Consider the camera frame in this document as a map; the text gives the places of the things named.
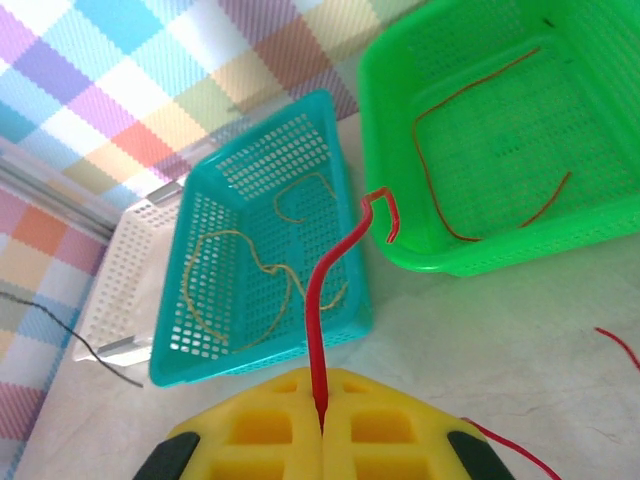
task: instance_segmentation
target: orange string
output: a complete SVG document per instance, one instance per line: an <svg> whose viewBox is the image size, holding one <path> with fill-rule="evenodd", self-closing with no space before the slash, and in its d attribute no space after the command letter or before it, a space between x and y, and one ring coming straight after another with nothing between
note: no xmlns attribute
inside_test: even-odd
<svg viewBox="0 0 640 480"><path fill-rule="evenodd" d="M483 239L482 238L478 238L478 237L467 237L465 235L461 235L461 234L457 233L453 229L453 227L449 224L449 222L447 221L447 219L446 219L446 217L444 215L444 212L442 211L442 206L440 205L440 202L438 201L438 196L436 195L436 191L435 191L435 188L433 186L433 180L431 178L431 173L429 172L429 167L427 166L427 161L425 160L424 154L422 153L422 149L420 148L420 141L418 140L418 133L417 133L417 131L418 131L418 123L420 122L420 120L425 118L427 115L429 115L430 113L434 112L435 110L443 107L444 105L449 103L454 98L462 95L464 92L466 92L468 90L471 90L472 88L477 87L478 85L481 85L481 84L483 84L485 82L488 82L489 80L492 80L492 79L498 77L499 75L502 75L504 72L506 72L510 68L516 66L518 63L526 60L527 58L535 55L539 51L540 51L540 48L536 47L533 50L531 50L529 53L527 53L526 55L523 55L522 57L514 60L513 62L509 63L508 65L505 65L500 70L498 70L496 72L493 72L491 75L487 75L484 78L481 78L479 80L476 80L473 83L470 83L469 85L461 88L460 90L458 90L457 92L453 93L452 95L449 95L447 98L445 98L443 101L441 101L437 105L435 105L435 106L431 107L430 109L422 112L413 121L413 126L412 126L412 129L411 129L411 135L413 137L413 142L414 142L414 144L416 146L416 150L418 151L418 155L420 156L420 162L422 163L422 168L424 170L424 175L425 175L425 177L427 179L427 186L429 187L429 192L431 193L431 199L433 200L433 205L435 206L436 212L438 213L438 216L440 217L440 221L445 226L447 231L451 235L453 235L455 238L457 238L459 240L463 240L465 242L479 242L479 241L481 241ZM560 182L560 185L558 185L558 188L556 188L556 190L553 193L553 195L551 196L551 198L531 218L529 218L526 222L524 222L522 225L520 225L519 228L524 228L524 227L527 227L527 226L531 225L541 215L543 215L549 209L549 207L551 207L551 205L553 205L553 203L556 201L556 199L558 198L558 195L560 195L560 192L563 190L564 186L566 185L566 183L567 183L567 181L569 180L570 177L571 177L571 172L567 172L567 174L564 176L564 178Z"/></svg>

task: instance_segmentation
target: red cable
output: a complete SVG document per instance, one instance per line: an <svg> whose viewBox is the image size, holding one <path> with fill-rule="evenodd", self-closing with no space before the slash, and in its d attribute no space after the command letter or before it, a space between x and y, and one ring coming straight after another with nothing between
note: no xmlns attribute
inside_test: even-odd
<svg viewBox="0 0 640 480"><path fill-rule="evenodd" d="M329 388L327 385L327 365L324 358L324 344L322 342L322 325L320 323L320 297L322 296L322 284L331 266L347 253L367 232L373 222L373 211L371 202L384 196L391 210L391 232L387 237L387 242L395 240L400 229L400 217L398 207L393 198L391 190L382 187L375 192L368 193L360 202L362 207L362 219L356 227L343 238L335 247L320 259L313 269L309 286L307 287L307 298L305 301L305 318L307 325L307 342L309 343L309 363L311 365L311 387L313 398L318 410L320 428L324 427L324 415L329 404Z"/></svg>
<svg viewBox="0 0 640 480"><path fill-rule="evenodd" d="M534 463L536 466L538 466L540 469L542 469L542 471L544 471L544 473L546 473L549 478L552 478L553 480L562 480L560 478L560 475L558 475L556 472L554 472L550 466L548 466L546 463L544 463L542 460L540 460L538 457L536 457L533 453L531 453L529 450L527 450L524 447L521 447L520 445L518 445L515 442L512 442L511 440L508 440L500 435L498 435L497 433L492 432L491 430L478 425L476 422L474 422L473 420L463 417L462 420L464 420L465 422L469 422L471 425L473 425L474 427L476 427L478 430L480 430L480 432L487 438L490 438L491 440L494 440L498 443L500 443L501 445L504 445L507 448L510 448L511 450L513 450L516 453L519 453L520 455L522 455L524 458L526 458L527 460L529 460L530 462Z"/></svg>
<svg viewBox="0 0 640 480"><path fill-rule="evenodd" d="M472 82L472 83L470 83L469 85L467 85L465 87L462 87L460 90L458 90L457 92L449 95L447 98L442 100L437 105L434 105L433 107L429 108L428 110L422 112L413 121L413 125L411 127L411 136L413 137L413 143L415 144L416 150L418 152L418 156L420 157L420 162L422 163L422 169L424 170L424 175L425 175L425 177L427 179L427 186L429 187L429 192L431 193L431 199L433 201L433 206L435 207L436 213L438 214L438 217L440 217L440 221L442 222L444 227L447 229L447 231L451 235L453 235L458 240L463 240L465 242L480 242L483 239L479 238L479 237L467 237L465 235L461 235L458 232L456 232L453 229L453 227L451 226L451 224L449 224L449 222L447 221L447 218L445 217L444 212L442 211L442 206L440 205L440 202L438 201L438 196L436 195L436 191L435 191L435 188L433 186L433 180L431 178L431 173L429 172L429 167L427 166L427 161L426 161L426 159L424 157L424 154L422 153L422 148L420 147L420 140L418 139L418 123L420 123L420 120L422 120L424 117L426 117L427 115L429 115L433 111L445 106L447 103L449 103L451 100L453 100L454 98L458 97L459 95L462 95L466 91L471 90L472 88L475 88L478 85L481 85L481 84L483 84L485 82L488 82L489 80L492 80L492 79L502 75L504 72L506 72L510 68L515 67L517 64L519 64L520 62L526 60L527 58L535 55L539 51L540 51L539 47L534 48L529 53L521 56L520 58L515 59L514 61L512 61L508 65L505 65L500 70L498 70L496 72L493 72L492 74L487 75L486 77L483 77L483 78L481 78L479 80L476 80L475 82ZM565 187L565 185L566 185L566 183L567 183L567 181L569 180L570 177L571 177L571 172L568 172L567 174L565 174L564 178L562 179L562 181L558 185L558 188L556 188L556 190L553 193L553 195L551 196L551 198L531 218L529 218L522 225L520 225L520 228L524 228L524 227L527 227L527 226L531 225L542 214L544 214L549 209L549 207L551 207L551 205L553 205L553 203L558 198L558 195L560 195L560 192L562 192L562 190L564 189L564 187Z"/></svg>
<svg viewBox="0 0 640 480"><path fill-rule="evenodd" d="M638 371L640 371L640 360L638 360L638 357L629 345L627 345L620 337L605 330L604 328L596 327L594 328L594 330L599 334L604 335L605 337L609 337L611 340L620 345L624 349L624 351L627 352L627 355L629 355L629 358L631 359L633 365L638 369Z"/></svg>

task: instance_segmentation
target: white floor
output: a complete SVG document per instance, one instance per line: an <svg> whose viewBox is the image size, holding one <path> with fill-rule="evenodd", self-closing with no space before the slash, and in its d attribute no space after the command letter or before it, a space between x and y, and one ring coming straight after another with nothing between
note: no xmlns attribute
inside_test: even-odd
<svg viewBox="0 0 640 480"><path fill-rule="evenodd" d="M341 122L356 194L360 120ZM370 376L519 442L563 479L637 479L640 374L611 340L640 351L640 236L458 279L400 270L365 241L376 324L330 351ZM64 360L16 478L132 478L177 423L305 360L162 390ZM145 366L128 373L145 377ZM516 478L546 478L496 451Z"/></svg>

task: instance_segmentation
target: dark wire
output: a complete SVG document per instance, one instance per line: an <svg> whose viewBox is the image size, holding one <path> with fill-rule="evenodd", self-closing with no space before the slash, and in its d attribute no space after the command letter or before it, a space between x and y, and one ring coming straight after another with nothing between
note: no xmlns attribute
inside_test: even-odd
<svg viewBox="0 0 640 480"><path fill-rule="evenodd" d="M89 353L91 355L93 355L93 357L97 360L97 362L102 365L104 368L106 368L107 370L109 370L111 373L113 373L114 375L118 376L119 378L121 378L122 380L124 380L125 382L130 383L131 385L134 385L136 387L142 388L142 384L140 382L136 382L135 380L132 380L131 378L127 377L126 375L123 375L122 373L120 373L119 371L117 371L115 368L113 368L111 365L109 365L107 362L105 362L104 360L102 360L98 354L93 350L93 348L91 348L91 345L89 345L89 343L82 338L80 335L78 335L76 332L73 331L73 329L67 327L64 323L62 323L62 321L56 317L51 310L49 310L47 307L45 307L44 305L40 305L39 303L36 302L31 302L29 300L24 300L20 297L16 297L15 295L13 295L12 293L9 292L3 292L0 290L0 297L2 298L6 298L7 300L10 300L12 302L15 303L19 303L21 305L28 305L30 307L36 307L37 309L43 311L44 313L46 313L49 318L51 320L53 320L54 322L56 322L58 325L60 325L63 329L65 329L67 332L69 332L71 335L73 335L75 338L77 338L85 347L87 347L87 350L89 350Z"/></svg>

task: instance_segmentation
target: fabric backdrop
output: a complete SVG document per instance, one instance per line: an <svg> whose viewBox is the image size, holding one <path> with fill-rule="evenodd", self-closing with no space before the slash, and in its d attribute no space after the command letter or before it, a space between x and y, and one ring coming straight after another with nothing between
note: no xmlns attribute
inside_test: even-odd
<svg viewBox="0 0 640 480"><path fill-rule="evenodd" d="M104 241L0 186L0 290L73 327ZM0 298L0 478L11 478L69 342L40 310Z"/></svg>
<svg viewBox="0 0 640 480"><path fill-rule="evenodd" d="M265 103L324 87L354 113L360 52L418 3L0 0L0 153L121 211Z"/></svg>

